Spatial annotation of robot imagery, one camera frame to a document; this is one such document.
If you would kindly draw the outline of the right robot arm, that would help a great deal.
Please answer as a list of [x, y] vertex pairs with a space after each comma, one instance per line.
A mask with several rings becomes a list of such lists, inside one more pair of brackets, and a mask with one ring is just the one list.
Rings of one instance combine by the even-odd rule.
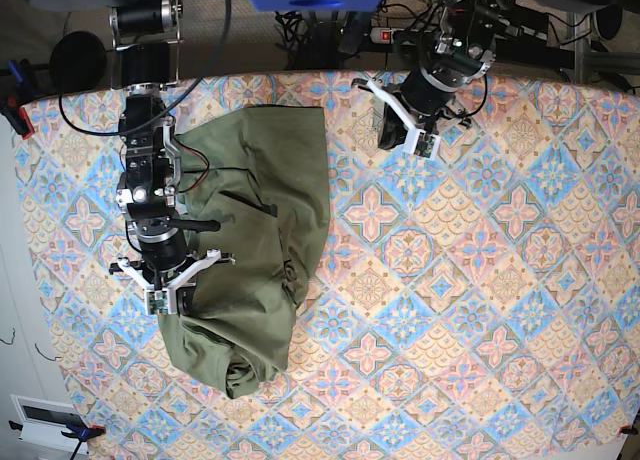
[[180, 42], [180, 0], [137, 0], [112, 10], [110, 26], [126, 92], [118, 134], [125, 148], [116, 203], [136, 260], [119, 256], [110, 266], [142, 290], [150, 315], [192, 312], [198, 274], [222, 259], [217, 250], [199, 254], [186, 235], [216, 232], [216, 220], [191, 220], [177, 210], [183, 147], [175, 119], [161, 93], [177, 83], [170, 55]]

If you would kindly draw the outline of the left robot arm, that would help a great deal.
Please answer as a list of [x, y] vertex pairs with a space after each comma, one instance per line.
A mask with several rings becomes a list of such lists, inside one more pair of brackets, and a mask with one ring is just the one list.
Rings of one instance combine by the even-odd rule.
[[436, 149], [439, 120], [471, 125], [482, 107], [456, 111], [455, 95], [486, 77], [495, 62], [496, 36], [507, 26], [506, 13], [515, 5], [516, 0], [438, 0], [424, 27], [392, 34], [391, 45], [397, 53], [404, 46], [413, 50], [405, 58], [404, 81], [365, 84], [384, 105], [380, 149], [402, 146], [427, 157]]

